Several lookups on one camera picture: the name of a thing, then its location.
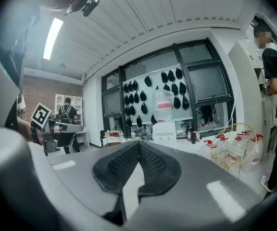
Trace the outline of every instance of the backpack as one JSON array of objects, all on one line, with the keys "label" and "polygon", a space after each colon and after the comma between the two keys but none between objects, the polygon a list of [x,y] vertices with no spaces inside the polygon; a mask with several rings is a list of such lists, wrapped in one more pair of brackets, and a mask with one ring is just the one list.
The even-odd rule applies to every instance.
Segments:
[{"label": "backpack", "polygon": [[62,109],[62,114],[60,116],[60,121],[63,123],[71,124],[71,119],[69,117],[71,106],[68,107],[67,111],[65,111],[64,105],[61,107],[61,109]]}]

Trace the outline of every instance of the ceiling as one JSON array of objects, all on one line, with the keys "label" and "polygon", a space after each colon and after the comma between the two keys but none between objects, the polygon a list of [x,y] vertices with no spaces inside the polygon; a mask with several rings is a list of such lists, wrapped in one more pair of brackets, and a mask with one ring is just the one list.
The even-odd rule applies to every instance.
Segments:
[{"label": "ceiling", "polygon": [[[114,51],[161,28],[179,23],[190,26],[198,20],[221,20],[230,22],[227,27],[238,28],[244,23],[240,15],[245,3],[246,0],[101,0],[89,17],[83,17],[81,12],[65,16],[64,12],[43,10],[41,20],[29,32],[25,67],[83,80],[103,67]],[[64,24],[51,59],[45,60],[44,46],[54,17]]]}]

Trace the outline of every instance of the brick wall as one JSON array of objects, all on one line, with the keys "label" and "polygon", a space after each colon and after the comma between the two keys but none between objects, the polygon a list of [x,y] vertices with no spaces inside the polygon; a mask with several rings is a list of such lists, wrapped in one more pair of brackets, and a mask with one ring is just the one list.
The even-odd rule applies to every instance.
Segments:
[{"label": "brick wall", "polygon": [[30,117],[39,102],[55,113],[56,94],[83,97],[82,86],[26,75],[22,90],[26,104],[26,113],[23,114],[23,118],[27,121],[30,121]]}]

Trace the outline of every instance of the sneaker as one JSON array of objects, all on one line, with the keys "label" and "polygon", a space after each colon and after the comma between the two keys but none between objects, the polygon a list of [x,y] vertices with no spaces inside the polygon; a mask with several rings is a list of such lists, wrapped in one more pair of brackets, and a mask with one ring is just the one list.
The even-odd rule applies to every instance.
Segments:
[{"label": "sneaker", "polygon": [[272,190],[268,188],[268,180],[269,178],[267,178],[265,175],[260,177],[260,183],[270,193]]}]

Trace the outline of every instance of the fluorescent light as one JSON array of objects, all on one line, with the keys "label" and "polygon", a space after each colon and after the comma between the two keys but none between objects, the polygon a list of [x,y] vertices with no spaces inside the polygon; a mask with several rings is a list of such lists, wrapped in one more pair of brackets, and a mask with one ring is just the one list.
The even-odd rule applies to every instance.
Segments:
[{"label": "fluorescent light", "polygon": [[54,18],[48,37],[47,37],[47,42],[46,46],[44,47],[44,53],[43,53],[43,58],[50,60],[51,58],[51,53],[53,50],[53,45],[55,43],[56,37],[58,35],[58,32],[60,31],[62,27],[63,21]]}]

